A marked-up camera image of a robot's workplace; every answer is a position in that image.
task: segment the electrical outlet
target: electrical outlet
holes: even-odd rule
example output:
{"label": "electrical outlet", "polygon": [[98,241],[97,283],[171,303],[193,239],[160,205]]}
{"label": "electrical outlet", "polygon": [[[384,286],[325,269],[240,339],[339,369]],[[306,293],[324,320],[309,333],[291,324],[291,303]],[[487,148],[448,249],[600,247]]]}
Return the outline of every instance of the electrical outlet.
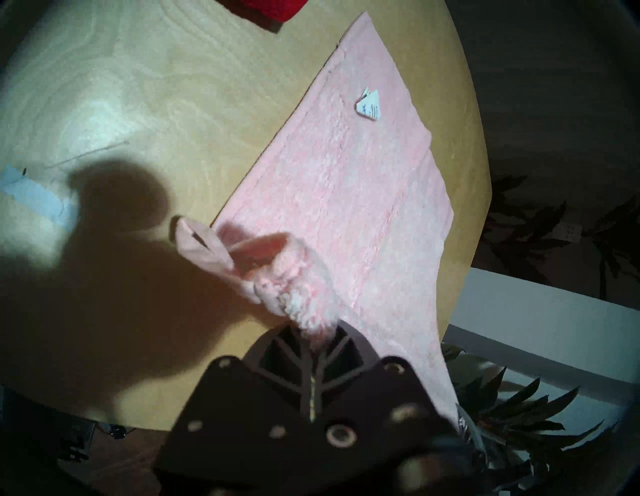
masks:
{"label": "electrical outlet", "polygon": [[582,226],[560,221],[551,231],[551,237],[570,243],[579,243],[582,238]]}

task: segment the red cloth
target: red cloth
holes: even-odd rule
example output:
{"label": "red cloth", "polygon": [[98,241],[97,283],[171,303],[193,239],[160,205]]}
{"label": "red cloth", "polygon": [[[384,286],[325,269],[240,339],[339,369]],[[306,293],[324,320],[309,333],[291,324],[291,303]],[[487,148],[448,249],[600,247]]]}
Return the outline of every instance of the red cloth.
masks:
{"label": "red cloth", "polygon": [[307,0],[241,0],[241,2],[267,17],[287,22],[300,11]]}

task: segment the round table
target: round table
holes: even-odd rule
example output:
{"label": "round table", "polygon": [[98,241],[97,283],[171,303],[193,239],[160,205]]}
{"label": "round table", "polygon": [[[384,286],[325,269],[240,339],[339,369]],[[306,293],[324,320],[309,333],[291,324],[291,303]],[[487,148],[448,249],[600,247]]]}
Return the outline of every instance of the round table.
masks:
{"label": "round table", "polygon": [[437,286],[444,334],[491,197],[444,0],[310,0],[278,33],[232,1],[70,0],[34,26],[0,89],[3,184],[18,171],[62,201],[52,214],[0,193],[0,383],[83,417],[170,429],[214,357],[242,356],[278,324],[182,260],[172,227],[216,217],[365,10],[433,133],[455,213]]}

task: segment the blue tape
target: blue tape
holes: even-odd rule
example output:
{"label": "blue tape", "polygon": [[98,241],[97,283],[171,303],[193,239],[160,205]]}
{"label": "blue tape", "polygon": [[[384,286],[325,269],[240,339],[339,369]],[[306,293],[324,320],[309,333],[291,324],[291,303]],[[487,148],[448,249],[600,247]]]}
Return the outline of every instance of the blue tape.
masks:
{"label": "blue tape", "polygon": [[0,191],[69,231],[77,224],[77,205],[72,204],[68,198],[61,200],[39,183],[23,176],[18,169],[11,166],[4,168],[4,174],[0,178]]}

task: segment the white tag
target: white tag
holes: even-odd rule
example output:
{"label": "white tag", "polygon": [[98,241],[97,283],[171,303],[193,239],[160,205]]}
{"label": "white tag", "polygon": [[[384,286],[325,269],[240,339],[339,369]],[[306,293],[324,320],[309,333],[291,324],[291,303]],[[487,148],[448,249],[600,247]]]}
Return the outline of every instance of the white tag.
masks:
{"label": "white tag", "polygon": [[378,90],[369,92],[369,88],[365,88],[360,100],[356,103],[356,112],[363,117],[378,120],[380,118]]}

